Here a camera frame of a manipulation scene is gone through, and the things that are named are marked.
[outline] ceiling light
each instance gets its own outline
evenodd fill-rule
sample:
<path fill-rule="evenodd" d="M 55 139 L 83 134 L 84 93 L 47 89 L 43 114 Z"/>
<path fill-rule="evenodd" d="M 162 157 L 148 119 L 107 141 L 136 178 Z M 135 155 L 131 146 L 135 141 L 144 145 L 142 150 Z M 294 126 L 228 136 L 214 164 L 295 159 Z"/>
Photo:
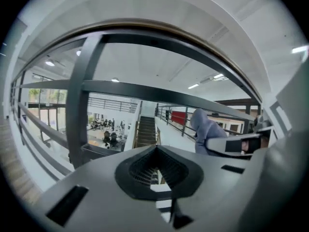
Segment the ceiling light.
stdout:
<path fill-rule="evenodd" d="M 45 64 L 49 65 L 49 66 L 55 66 L 55 64 L 51 61 L 51 60 L 47 60 L 45 62 Z"/>
<path fill-rule="evenodd" d="M 217 79 L 217 78 L 222 77 L 222 76 L 223 76 L 223 74 L 219 74 L 219 75 L 215 75 L 213 78 Z"/>
<path fill-rule="evenodd" d="M 304 52 L 304 51 L 307 51 L 308 49 L 309 49 L 309 45 L 304 45 L 304 46 L 293 48 L 292 53 Z"/>
<path fill-rule="evenodd" d="M 114 78 L 112 79 L 112 82 L 119 83 L 119 80 L 118 80 L 118 78 L 114 77 Z"/>
<path fill-rule="evenodd" d="M 199 84 L 194 84 L 194 85 L 192 85 L 192 86 L 190 86 L 188 89 L 192 89 L 192 88 L 194 88 L 194 87 L 197 87 Z"/>

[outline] black chair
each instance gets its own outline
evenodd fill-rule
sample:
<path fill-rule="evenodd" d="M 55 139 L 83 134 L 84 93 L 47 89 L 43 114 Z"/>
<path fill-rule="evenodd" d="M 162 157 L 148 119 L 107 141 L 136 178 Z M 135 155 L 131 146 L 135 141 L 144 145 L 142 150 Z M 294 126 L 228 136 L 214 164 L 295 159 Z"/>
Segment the black chair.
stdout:
<path fill-rule="evenodd" d="M 110 145 L 111 145 L 111 149 L 113 147 L 117 148 L 117 144 L 118 144 L 118 141 L 117 141 L 117 134 L 115 132 L 112 133 L 111 135 L 111 142 L 110 142 Z"/>
<path fill-rule="evenodd" d="M 111 134 L 106 130 L 106 131 L 104 132 L 104 139 L 103 139 L 103 142 L 104 142 L 104 143 L 109 143 L 109 142 L 111 141 L 110 136 L 111 136 Z"/>

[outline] metal railing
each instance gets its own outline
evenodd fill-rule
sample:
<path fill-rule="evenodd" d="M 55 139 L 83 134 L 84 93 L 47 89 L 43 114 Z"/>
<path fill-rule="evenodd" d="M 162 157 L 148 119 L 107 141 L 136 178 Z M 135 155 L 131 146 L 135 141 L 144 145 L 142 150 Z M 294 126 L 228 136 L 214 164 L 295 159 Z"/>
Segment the metal railing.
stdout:
<path fill-rule="evenodd" d="M 226 105 L 244 105 L 246 107 L 246 114 L 250 114 L 251 105 L 255 105 L 255 103 L 251 99 L 217 101 L 217 103 L 224 103 Z M 194 138 L 195 130 L 191 128 L 190 126 L 188 126 L 190 125 L 190 117 L 192 116 L 193 113 L 189 112 L 188 109 L 190 109 L 190 107 L 183 107 L 183 106 L 176 106 L 176 105 L 159 106 L 159 104 L 157 103 L 155 116 L 165 121 L 167 125 L 169 124 L 173 126 L 176 130 L 178 130 L 182 134 L 182 137 L 186 135 L 192 139 L 195 139 Z M 220 121 L 220 119 L 238 121 L 241 124 L 241 129 L 240 129 L 241 132 L 222 128 L 224 131 L 228 132 L 229 135 L 237 136 L 237 135 L 247 134 L 249 132 L 250 120 L 248 119 L 243 119 L 243 118 L 234 117 L 234 116 L 227 116 L 227 115 L 219 115 L 218 113 L 211 113 L 207 109 L 204 109 L 204 110 L 207 112 L 207 116 L 211 117 L 211 119 L 216 121 L 219 125 L 220 123 L 223 122 L 222 120 Z M 182 112 L 183 116 L 173 115 L 172 112 Z M 260 105 L 258 105 L 257 113 L 259 115 L 261 114 Z M 189 129 L 190 131 L 192 131 L 193 135 L 188 133 L 186 129 Z"/>
<path fill-rule="evenodd" d="M 88 105 L 128 113 L 135 113 L 137 107 L 137 103 L 113 101 L 94 97 L 89 97 Z"/>
<path fill-rule="evenodd" d="M 222 73 L 247 93 L 256 104 L 261 103 L 260 95 L 249 79 L 240 71 L 239 67 L 208 43 L 194 35 L 174 28 L 171 25 L 154 21 L 113 20 L 100 23 L 99 25 L 86 26 L 71 31 L 42 48 L 39 53 L 34 55 L 24 65 L 11 82 L 10 102 L 13 118 L 18 125 L 22 140 L 30 151 L 34 152 L 36 150 L 32 147 L 41 148 L 36 151 L 36 154 L 38 154 L 37 159 L 41 164 L 53 167 L 59 173 L 67 173 L 65 170 L 66 163 L 57 160 L 56 156 L 53 157 L 54 159 L 51 159 L 52 152 L 49 155 L 43 153 L 43 151 L 46 150 L 46 146 L 44 146 L 44 144 L 42 145 L 38 137 L 29 133 L 29 128 L 23 123 L 24 116 L 31 120 L 40 131 L 43 131 L 43 133 L 48 135 L 56 143 L 69 150 L 70 159 L 74 168 L 83 165 L 85 163 L 83 159 L 93 159 L 96 158 L 94 155 L 98 155 L 98 157 L 104 155 L 99 152 L 91 151 L 91 149 L 82 149 L 82 147 L 88 143 L 88 101 L 90 101 L 91 105 L 99 104 L 100 106 L 103 105 L 103 108 L 104 106 L 107 107 L 106 101 L 98 101 L 96 98 L 89 97 L 90 92 L 137 98 L 152 102 L 178 104 L 178 106 L 202 108 L 227 116 L 234 116 L 250 121 L 254 120 L 249 114 L 242 113 L 226 105 L 187 94 L 136 84 L 93 80 L 99 56 L 102 54 L 104 46 L 108 43 L 141 44 L 184 55 Z M 81 49 L 81 54 L 75 62 L 70 79 L 47 80 L 24 84 L 25 73 L 38 61 L 41 61 L 47 55 L 52 55 L 55 52 L 64 52 L 76 48 Z M 22 92 L 25 88 L 61 89 L 68 91 L 65 104 L 66 135 L 46 125 L 40 118 L 32 116 L 28 107 L 23 105 Z M 129 112 L 136 109 L 134 105 L 130 107 L 130 105 L 125 102 L 112 104 L 112 101 L 109 102 L 108 107 L 119 111 L 127 110 Z M 183 134 L 187 134 L 184 128 L 186 128 L 186 126 L 183 125 L 179 130 Z"/>

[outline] staircase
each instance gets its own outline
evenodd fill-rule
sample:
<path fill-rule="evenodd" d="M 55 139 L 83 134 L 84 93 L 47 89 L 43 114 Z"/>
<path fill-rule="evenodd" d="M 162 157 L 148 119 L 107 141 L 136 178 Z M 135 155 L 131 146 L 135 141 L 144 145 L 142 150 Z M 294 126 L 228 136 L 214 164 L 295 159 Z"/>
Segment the staircase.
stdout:
<path fill-rule="evenodd" d="M 155 118 L 140 117 L 139 132 L 137 136 L 137 147 L 155 145 Z"/>
<path fill-rule="evenodd" d="M 9 120 L 0 116 L 0 161 L 8 184 L 14 193 L 29 204 L 34 204 L 41 191 L 33 183 L 15 149 Z"/>

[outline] white ceiling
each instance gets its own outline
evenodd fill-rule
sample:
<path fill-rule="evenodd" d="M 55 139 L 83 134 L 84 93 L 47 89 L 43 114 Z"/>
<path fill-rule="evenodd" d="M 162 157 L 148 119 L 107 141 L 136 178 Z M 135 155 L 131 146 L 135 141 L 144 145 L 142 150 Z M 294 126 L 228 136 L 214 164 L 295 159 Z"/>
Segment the white ceiling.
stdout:
<path fill-rule="evenodd" d="M 28 60 L 59 35 L 111 18 L 136 17 L 178 26 L 220 48 L 235 61 L 257 87 L 261 95 L 278 92 L 300 65 L 301 55 L 291 49 L 306 43 L 299 28 L 278 0 L 216 0 L 246 28 L 266 67 L 261 67 L 248 48 L 215 17 L 182 0 L 87 0 L 60 14 L 35 38 L 29 37 L 19 57 Z M 38 66 L 69 78 L 77 49 L 51 56 L 55 67 Z M 217 74 L 194 60 L 165 50 L 133 45 L 109 44 L 99 60 L 94 79 L 135 83 L 188 93 L 209 100 L 247 98 L 231 81 L 211 81 L 194 89 L 187 88 Z"/>

